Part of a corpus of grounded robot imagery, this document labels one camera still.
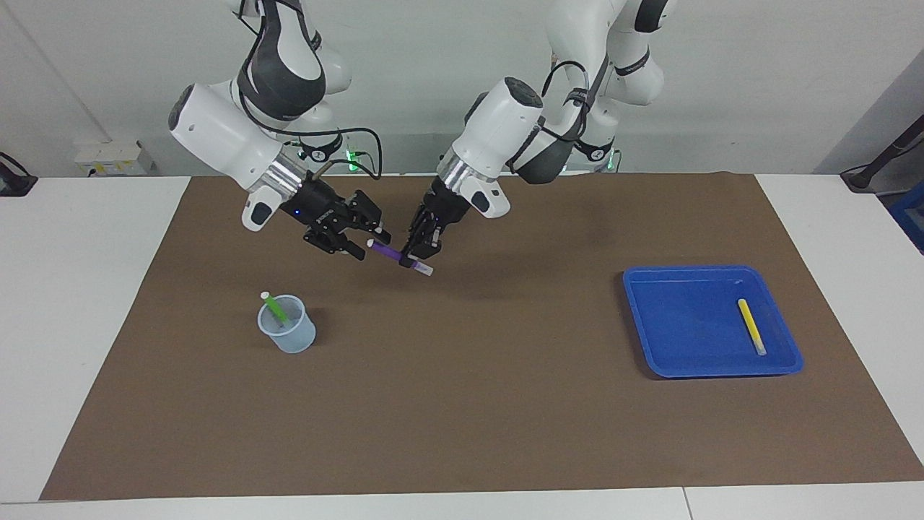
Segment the yellow pen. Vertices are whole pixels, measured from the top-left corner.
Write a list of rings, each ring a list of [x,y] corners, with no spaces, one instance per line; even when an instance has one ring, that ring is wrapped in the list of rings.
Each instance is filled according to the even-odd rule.
[[[762,356],[763,358],[763,356],[767,355],[767,349],[763,342],[762,335],[760,335],[752,309],[750,308],[748,301],[743,298],[737,299],[736,304],[739,312],[741,313],[746,330],[748,330],[750,342],[753,344],[757,355]]]

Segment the green pen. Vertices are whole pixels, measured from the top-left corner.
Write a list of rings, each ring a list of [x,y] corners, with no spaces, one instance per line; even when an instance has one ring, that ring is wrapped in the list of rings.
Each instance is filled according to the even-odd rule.
[[[271,312],[271,315],[280,323],[281,326],[287,326],[289,323],[289,317],[286,311],[280,306],[280,304],[275,300],[274,296],[269,292],[261,292],[261,299],[264,301],[264,305]]]

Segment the clear plastic cup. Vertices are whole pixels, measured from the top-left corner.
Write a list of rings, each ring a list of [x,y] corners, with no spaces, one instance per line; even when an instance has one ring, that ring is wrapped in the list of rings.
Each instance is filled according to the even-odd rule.
[[[264,333],[280,351],[285,353],[300,353],[313,345],[317,329],[310,319],[303,301],[291,294],[274,296],[275,300],[286,311],[288,325],[281,326],[264,305],[258,310],[256,323],[258,329]]]

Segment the black clamp mount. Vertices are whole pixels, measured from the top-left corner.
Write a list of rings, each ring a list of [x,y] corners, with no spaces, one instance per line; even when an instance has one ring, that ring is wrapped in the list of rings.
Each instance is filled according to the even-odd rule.
[[[0,152],[0,197],[23,197],[32,191],[38,181],[17,159]]]

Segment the blue plastic tray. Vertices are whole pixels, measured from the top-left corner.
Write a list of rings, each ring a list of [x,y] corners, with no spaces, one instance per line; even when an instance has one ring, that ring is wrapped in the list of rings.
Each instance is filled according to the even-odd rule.
[[[644,358],[659,376],[785,376],[804,368],[771,290],[751,266],[635,266],[622,283]],[[755,352],[739,298],[752,309],[766,356]]]

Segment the purple pen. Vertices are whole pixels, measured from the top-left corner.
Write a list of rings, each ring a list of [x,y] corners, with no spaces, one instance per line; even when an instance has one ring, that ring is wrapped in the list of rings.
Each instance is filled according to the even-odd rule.
[[[396,261],[396,263],[399,264],[400,267],[406,267],[406,269],[412,269],[427,277],[432,276],[433,272],[435,272],[435,270],[433,270],[433,268],[429,266],[429,264],[425,264],[422,261],[420,261],[418,258],[413,257],[413,256],[403,256],[403,254],[400,253],[400,251],[397,251],[396,249],[393,249],[392,247],[387,246],[384,243],[381,243],[379,240],[376,240],[376,239],[367,240],[367,247],[369,247],[370,250],[372,251],[376,251],[376,253],[382,254],[382,256],[385,256],[389,258],[390,260]]]

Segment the brown table mat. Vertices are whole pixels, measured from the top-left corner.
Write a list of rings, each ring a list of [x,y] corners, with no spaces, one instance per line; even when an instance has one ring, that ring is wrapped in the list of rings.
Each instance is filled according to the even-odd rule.
[[[924,465],[752,175],[504,180],[512,211],[448,231],[435,273],[241,225],[192,178],[43,500],[474,493],[924,480]],[[624,270],[746,264],[795,375],[667,381]],[[258,329],[301,299],[309,349]]]

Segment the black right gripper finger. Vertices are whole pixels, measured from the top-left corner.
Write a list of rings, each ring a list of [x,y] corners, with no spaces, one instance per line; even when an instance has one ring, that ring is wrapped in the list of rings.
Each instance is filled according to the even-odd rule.
[[[383,212],[364,191],[354,191],[344,204],[349,218],[347,227],[370,233],[375,240],[389,246],[392,235],[384,228]]]
[[[347,254],[359,261],[363,261],[366,256],[363,247],[350,240],[346,234],[335,233],[332,228],[309,226],[305,230],[303,240],[328,254]]]

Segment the black stand pole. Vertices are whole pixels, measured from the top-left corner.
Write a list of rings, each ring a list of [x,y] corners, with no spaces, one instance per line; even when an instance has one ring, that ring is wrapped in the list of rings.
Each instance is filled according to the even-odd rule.
[[[892,161],[924,144],[924,114],[918,116],[891,144],[872,161],[845,169],[839,177],[852,192],[871,192],[873,179]]]

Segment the blue storage box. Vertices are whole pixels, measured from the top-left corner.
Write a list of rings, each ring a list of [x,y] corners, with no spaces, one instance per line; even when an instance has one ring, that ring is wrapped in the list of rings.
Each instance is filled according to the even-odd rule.
[[[924,181],[915,184],[887,209],[905,236],[924,255]]]

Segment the white power strip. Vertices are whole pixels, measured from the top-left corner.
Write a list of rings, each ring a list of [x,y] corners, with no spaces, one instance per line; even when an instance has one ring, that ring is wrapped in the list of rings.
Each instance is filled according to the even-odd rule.
[[[82,146],[74,164],[88,178],[150,176],[157,171],[156,162],[136,139]]]

